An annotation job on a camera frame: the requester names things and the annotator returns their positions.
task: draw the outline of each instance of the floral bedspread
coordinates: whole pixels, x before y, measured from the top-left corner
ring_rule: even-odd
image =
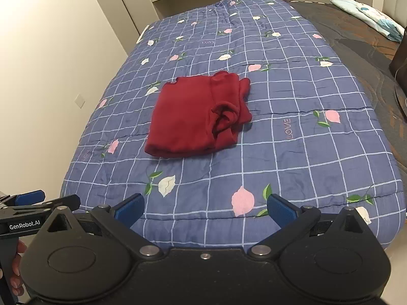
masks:
[[[144,152],[162,86],[234,72],[251,80],[253,115],[238,144],[212,155]],[[278,230],[266,199],[337,213],[357,207],[386,246],[405,219],[396,161],[371,102],[315,27],[282,0],[221,0],[158,21],[107,87],[62,186],[82,209],[134,193],[132,227],[168,246],[243,246]]]

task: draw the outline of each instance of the pink leaf print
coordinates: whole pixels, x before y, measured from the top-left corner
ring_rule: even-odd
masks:
[[[333,123],[341,123],[339,114],[335,110],[328,110],[327,112],[325,112],[325,117],[327,118],[327,120]]]
[[[254,207],[254,196],[250,191],[247,191],[241,186],[231,197],[231,204],[235,216],[249,213]]]
[[[260,70],[260,64],[249,65],[249,72]]]
[[[107,102],[107,99],[104,99],[102,102],[99,104],[99,108],[103,107]]]
[[[118,140],[118,139],[114,140],[114,141],[110,144],[109,149],[107,149],[107,152],[108,152],[108,153],[111,153],[111,154],[114,154],[114,151],[116,150],[116,148],[117,148],[118,145],[119,145],[119,140]]]

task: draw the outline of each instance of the floor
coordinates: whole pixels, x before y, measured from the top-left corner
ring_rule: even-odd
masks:
[[[34,235],[22,237],[22,241],[29,245]],[[387,305],[407,305],[407,290],[405,276],[407,273],[407,223],[386,249],[391,262],[391,276],[383,292],[382,299]],[[19,297],[20,302],[27,302],[29,296],[25,293]]]

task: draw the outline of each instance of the folded red shirt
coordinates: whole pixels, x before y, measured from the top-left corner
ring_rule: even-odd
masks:
[[[250,80],[220,71],[166,83],[151,117],[145,152],[156,157],[205,155],[237,143],[252,120],[244,97]]]

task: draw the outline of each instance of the wall plate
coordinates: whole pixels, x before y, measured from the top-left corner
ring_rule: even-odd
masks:
[[[80,109],[82,109],[83,105],[85,104],[85,99],[81,94],[78,94],[78,96],[75,99],[75,103]]]

